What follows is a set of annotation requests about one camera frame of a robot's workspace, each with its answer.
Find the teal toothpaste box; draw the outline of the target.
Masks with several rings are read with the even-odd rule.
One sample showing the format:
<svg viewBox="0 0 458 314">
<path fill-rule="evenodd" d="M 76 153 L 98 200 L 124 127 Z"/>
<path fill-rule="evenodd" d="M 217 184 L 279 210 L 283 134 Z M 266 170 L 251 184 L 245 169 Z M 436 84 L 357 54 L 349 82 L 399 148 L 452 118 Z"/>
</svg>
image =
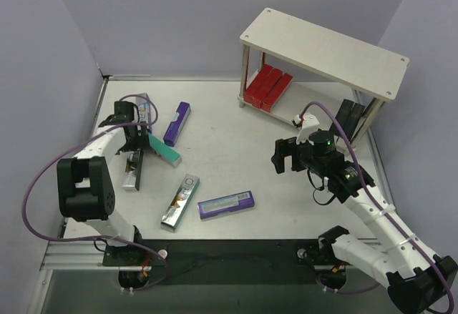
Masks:
<svg viewBox="0 0 458 314">
<path fill-rule="evenodd" d="M 162 140 L 156 138 L 153 134 L 148 134 L 148 139 L 152 150 L 169 165 L 177 167 L 182 162 L 180 154 L 167 146 Z"/>
</svg>

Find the silver Rio box bottom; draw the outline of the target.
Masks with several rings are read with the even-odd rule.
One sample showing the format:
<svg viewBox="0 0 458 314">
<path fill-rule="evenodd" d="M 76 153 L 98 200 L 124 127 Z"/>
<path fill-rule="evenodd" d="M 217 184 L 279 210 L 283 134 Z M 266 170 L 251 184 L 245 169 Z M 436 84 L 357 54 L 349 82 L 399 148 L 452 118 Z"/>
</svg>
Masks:
<svg viewBox="0 0 458 314">
<path fill-rule="evenodd" d="M 186 174 L 177 189 L 171 203 L 161 219 L 161 226 L 171 231 L 176 231 L 180 221 L 185 215 L 187 206 L 192 202 L 200 185 L 200 178 Z"/>
</svg>

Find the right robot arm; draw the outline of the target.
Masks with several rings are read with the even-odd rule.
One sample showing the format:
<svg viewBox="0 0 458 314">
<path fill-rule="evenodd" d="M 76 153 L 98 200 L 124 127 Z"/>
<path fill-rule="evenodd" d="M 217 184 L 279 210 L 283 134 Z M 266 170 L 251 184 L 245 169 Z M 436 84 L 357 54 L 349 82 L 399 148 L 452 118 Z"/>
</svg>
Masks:
<svg viewBox="0 0 458 314">
<path fill-rule="evenodd" d="M 318 256 L 366 273 L 386 288 L 402 313 L 432 312 L 432 305 L 450 294 L 457 263 L 450 256 L 439 256 L 407 227 L 363 167 L 336 150 L 331 135 L 317 134 L 303 143 L 294 137 L 276 140 L 271 157 L 276 172 L 285 171 L 285 158 L 290 157 L 293 171 L 318 176 L 322 188 L 352 211 L 383 247 L 378 251 L 337 225 L 319 236 Z"/>
</svg>

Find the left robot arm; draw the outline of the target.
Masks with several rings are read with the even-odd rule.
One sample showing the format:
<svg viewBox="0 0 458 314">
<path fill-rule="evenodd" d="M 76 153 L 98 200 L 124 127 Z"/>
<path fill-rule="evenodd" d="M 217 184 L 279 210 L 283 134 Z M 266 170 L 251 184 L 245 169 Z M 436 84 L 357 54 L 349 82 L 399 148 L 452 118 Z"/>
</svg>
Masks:
<svg viewBox="0 0 458 314">
<path fill-rule="evenodd" d="M 145 256 L 137 227 L 115 209 L 115 189 L 109 163 L 121 152 L 136 152 L 149 144 L 147 128 L 135 103 L 116 101 L 114 113 L 103 120 L 88 143 L 73 157 L 57 163 L 59 210 L 65 218 L 91 227 L 112 245 L 120 257 L 136 265 Z"/>
</svg>

